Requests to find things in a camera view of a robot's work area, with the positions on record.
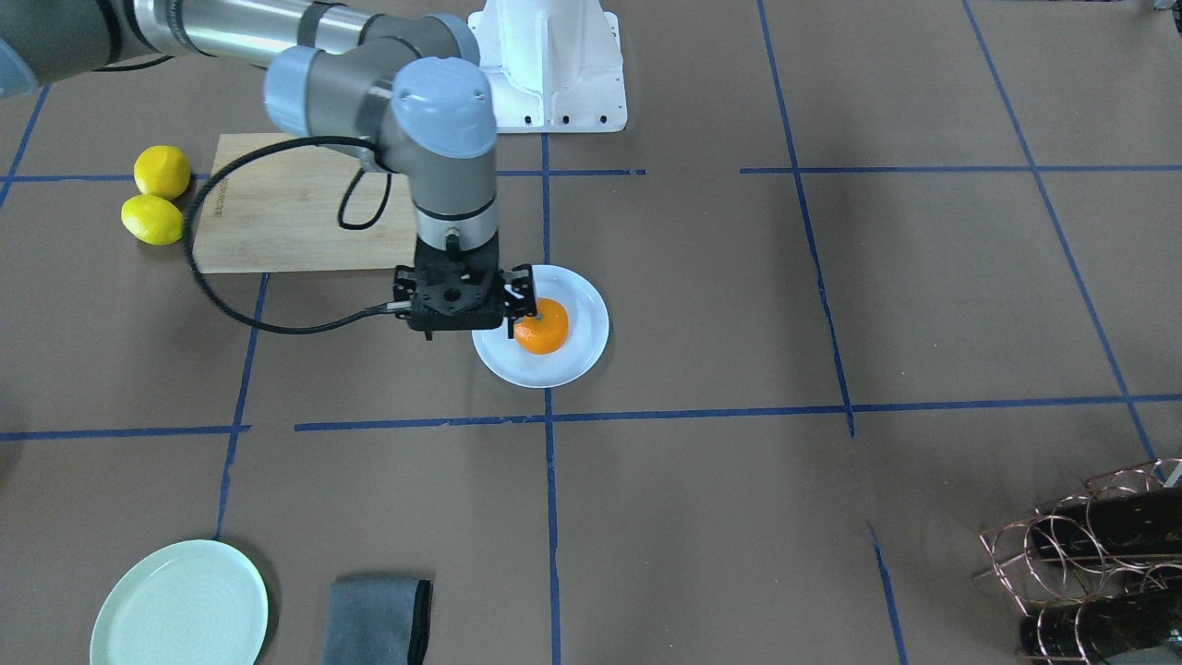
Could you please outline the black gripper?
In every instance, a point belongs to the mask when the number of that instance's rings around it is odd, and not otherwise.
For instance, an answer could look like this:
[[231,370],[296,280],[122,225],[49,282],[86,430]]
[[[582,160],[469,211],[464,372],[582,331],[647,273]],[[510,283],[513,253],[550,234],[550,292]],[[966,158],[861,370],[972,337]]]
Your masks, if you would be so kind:
[[418,239],[413,265],[398,265],[392,278],[392,315],[426,335],[505,322],[506,338],[514,340],[517,321],[535,317],[535,302],[533,266],[502,268],[498,236],[470,249]]

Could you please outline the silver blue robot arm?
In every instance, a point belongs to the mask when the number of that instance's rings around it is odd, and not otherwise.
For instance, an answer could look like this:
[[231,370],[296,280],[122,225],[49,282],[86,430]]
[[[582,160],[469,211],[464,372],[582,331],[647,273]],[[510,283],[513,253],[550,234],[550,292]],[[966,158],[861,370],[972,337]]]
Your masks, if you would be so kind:
[[[265,110],[287,139],[212,172],[183,215],[194,281],[225,317],[279,335],[379,315],[426,335],[535,317],[532,266],[500,265],[493,92],[460,18],[331,1],[5,1],[1,35],[4,97],[141,56],[212,56],[265,72]],[[195,257],[204,198],[235,170],[305,146],[352,156],[359,172],[404,176],[416,220],[414,260],[396,268],[392,299],[309,330],[233,309]]]

